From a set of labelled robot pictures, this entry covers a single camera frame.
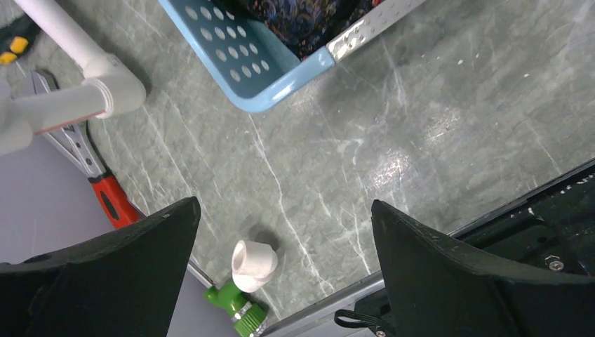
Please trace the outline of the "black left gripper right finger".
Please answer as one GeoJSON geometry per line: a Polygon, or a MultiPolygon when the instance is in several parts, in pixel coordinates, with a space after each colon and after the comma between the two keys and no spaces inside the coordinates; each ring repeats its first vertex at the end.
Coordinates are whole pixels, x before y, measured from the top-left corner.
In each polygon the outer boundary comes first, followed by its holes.
{"type": "Polygon", "coordinates": [[[373,236],[397,336],[593,336],[594,278],[517,263],[388,203],[373,236]]]}

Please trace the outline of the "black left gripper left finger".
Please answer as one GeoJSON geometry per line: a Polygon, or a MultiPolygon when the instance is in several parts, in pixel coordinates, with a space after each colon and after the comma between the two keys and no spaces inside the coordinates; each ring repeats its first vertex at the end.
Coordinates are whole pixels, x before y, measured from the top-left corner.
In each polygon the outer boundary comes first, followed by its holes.
{"type": "Polygon", "coordinates": [[[188,197],[65,249],[1,264],[2,336],[165,336],[199,227],[188,197]]]}

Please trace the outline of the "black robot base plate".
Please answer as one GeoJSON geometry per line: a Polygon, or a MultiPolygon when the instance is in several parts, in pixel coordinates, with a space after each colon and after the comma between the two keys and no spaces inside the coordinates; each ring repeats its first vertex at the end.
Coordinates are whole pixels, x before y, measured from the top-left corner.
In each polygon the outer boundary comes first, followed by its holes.
{"type": "MultiPolygon", "coordinates": [[[[448,235],[493,255],[554,272],[594,278],[592,161],[448,235]]],[[[386,288],[335,312],[343,328],[397,336],[386,288]]]]}

